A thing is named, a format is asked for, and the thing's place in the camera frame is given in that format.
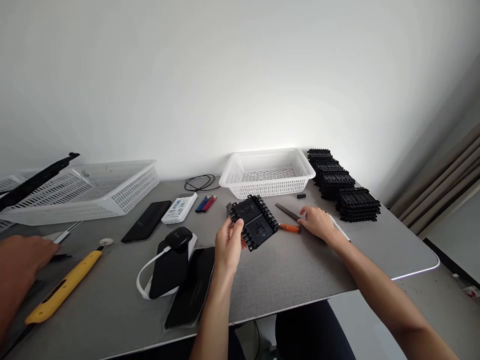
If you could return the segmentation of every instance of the black smartphone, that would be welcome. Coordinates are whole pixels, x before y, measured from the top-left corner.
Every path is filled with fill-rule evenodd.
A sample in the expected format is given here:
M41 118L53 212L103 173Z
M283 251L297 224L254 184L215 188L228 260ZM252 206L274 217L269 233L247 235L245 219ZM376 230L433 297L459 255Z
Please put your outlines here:
M214 263L215 247L193 251L186 280L178 288L165 320L165 329L194 327L197 324L209 290Z
M121 242L131 243L148 239L170 205L172 205L171 201L152 202L136 223L128 230Z

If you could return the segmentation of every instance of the black pants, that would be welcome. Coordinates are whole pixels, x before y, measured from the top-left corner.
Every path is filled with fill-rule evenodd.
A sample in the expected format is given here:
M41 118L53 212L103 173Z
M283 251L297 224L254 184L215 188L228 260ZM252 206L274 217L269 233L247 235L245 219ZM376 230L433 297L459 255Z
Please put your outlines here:
M318 301L277 314L276 348L283 360L354 360L355 356L328 301ZM188 359L195 337L148 351L121 356L122 360ZM228 332L228 359L245 360L234 329Z

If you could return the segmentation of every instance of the stack of black plastic parts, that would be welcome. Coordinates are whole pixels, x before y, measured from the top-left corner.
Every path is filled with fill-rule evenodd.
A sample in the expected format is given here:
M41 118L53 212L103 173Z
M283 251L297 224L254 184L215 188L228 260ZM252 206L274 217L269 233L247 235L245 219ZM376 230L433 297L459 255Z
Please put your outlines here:
M339 190L336 209L340 213L340 220L349 223L377 221L380 201L364 187L346 187Z
M307 153L316 173L313 181L320 187L322 199L337 200L340 220L350 223L377 221L380 202L370 195L368 189L355 187L355 179L334 159L330 150L310 149Z

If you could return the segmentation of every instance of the orange screwdriver handle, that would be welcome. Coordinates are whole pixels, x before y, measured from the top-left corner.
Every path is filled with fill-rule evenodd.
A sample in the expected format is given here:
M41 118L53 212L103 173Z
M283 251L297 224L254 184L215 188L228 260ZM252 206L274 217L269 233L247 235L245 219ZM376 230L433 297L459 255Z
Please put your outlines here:
M292 233L300 234L300 226L295 225L287 225L287 224L279 224L280 229L287 230Z

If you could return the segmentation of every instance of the person's right hand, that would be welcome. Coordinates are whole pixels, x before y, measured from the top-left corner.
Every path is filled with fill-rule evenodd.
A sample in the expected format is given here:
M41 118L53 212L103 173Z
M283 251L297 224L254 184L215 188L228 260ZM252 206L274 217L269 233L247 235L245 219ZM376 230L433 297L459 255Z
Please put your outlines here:
M21 272L35 275L43 268L60 245L40 236L14 235L0 241L0 269L5 272Z
M313 235L323 239L327 244L330 244L330 241L332 241L337 234L341 234L334 226L330 215L319 207L304 206L300 210L300 215L303 214L305 214L306 220L298 219L297 223Z

